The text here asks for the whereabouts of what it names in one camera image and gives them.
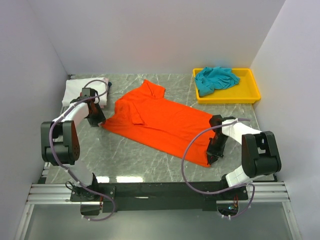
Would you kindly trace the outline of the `orange t-shirt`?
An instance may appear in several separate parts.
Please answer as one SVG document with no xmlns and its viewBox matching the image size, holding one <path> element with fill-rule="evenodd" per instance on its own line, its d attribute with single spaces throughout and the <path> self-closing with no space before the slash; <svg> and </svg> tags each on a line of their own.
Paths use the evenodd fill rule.
<svg viewBox="0 0 320 240">
<path fill-rule="evenodd" d="M 147 79 L 115 102 L 114 115 L 102 127 L 109 132 L 209 167 L 207 147 L 213 131 L 210 113 L 165 99 L 166 89 Z"/>
</svg>

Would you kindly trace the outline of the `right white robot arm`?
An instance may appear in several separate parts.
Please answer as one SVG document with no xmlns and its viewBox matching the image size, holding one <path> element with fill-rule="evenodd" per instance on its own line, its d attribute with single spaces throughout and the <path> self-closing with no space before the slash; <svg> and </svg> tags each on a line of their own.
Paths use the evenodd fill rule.
<svg viewBox="0 0 320 240">
<path fill-rule="evenodd" d="M 260 131 L 242 123 L 235 117 L 214 115 L 209 120 L 214 137 L 209 139 L 206 150 L 209 165 L 224 156 L 228 138 L 241 145 L 241 165 L 226 174 L 226 182 L 219 187 L 222 198 L 230 200 L 237 194 L 237 185 L 250 183 L 262 176 L 273 175 L 282 168 L 275 135 L 271 131 Z"/>
</svg>

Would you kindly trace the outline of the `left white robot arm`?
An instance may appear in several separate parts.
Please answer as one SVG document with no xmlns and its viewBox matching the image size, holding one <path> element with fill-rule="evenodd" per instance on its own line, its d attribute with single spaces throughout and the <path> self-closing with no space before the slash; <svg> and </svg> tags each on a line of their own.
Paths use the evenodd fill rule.
<svg viewBox="0 0 320 240">
<path fill-rule="evenodd" d="M 87 120 L 91 127 L 105 122 L 105 115 L 99 105 L 98 91 L 84 87 L 80 96 L 71 101 L 59 117 L 45 121 L 40 126 L 41 156 L 44 162 L 61 167 L 74 181 L 76 188 L 83 188 L 82 195 L 88 201 L 96 200 L 100 188 L 94 173 L 82 163 L 77 125 Z"/>
</svg>

